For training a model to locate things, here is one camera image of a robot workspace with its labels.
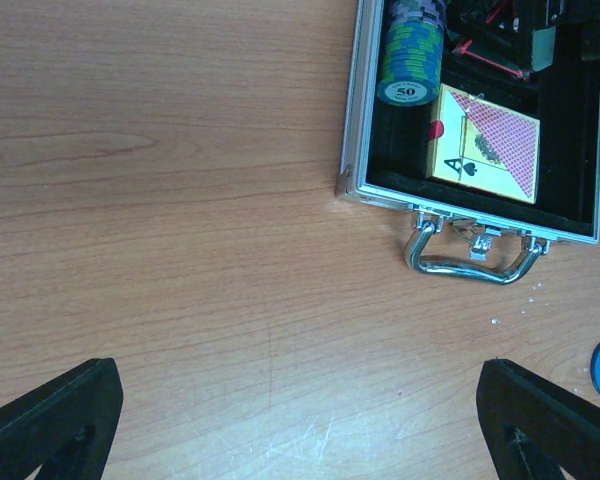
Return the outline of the pink playing card deck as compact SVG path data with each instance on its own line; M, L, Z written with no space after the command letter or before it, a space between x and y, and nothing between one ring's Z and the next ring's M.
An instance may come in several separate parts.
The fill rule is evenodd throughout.
M533 204L541 122L443 84L433 103L426 176Z

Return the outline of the black red triangle token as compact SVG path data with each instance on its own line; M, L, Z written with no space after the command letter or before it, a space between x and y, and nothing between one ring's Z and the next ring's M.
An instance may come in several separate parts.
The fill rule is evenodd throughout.
M516 35L464 36L452 53L464 59L528 80L533 70L525 57L525 44Z

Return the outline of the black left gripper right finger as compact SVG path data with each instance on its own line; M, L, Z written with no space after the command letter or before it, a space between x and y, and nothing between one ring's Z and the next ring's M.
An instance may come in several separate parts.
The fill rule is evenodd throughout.
M486 361L477 415L500 479L600 479L600 408L507 360Z

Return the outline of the aluminium poker case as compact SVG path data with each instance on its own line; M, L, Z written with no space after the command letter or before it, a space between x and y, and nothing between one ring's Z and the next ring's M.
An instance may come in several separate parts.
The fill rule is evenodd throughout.
M555 242L594 244L600 233L600 61L584 61L560 29L553 64L528 80L456 56L450 3L443 84L541 122L536 202L527 204L426 176L432 107L376 95L389 1L358 5L337 193L414 216L404 248L423 274L507 285Z

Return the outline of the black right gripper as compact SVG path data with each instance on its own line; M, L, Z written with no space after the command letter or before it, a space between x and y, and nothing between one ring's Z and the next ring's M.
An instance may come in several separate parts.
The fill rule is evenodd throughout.
M464 36L516 35L533 73L554 62L560 29L576 34L584 61L600 61L600 1L452 1L450 32Z

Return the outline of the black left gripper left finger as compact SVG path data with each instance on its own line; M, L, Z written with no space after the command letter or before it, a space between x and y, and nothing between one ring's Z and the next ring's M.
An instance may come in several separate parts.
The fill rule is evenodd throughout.
M0 408L0 479L100 479L123 405L112 358L90 359Z

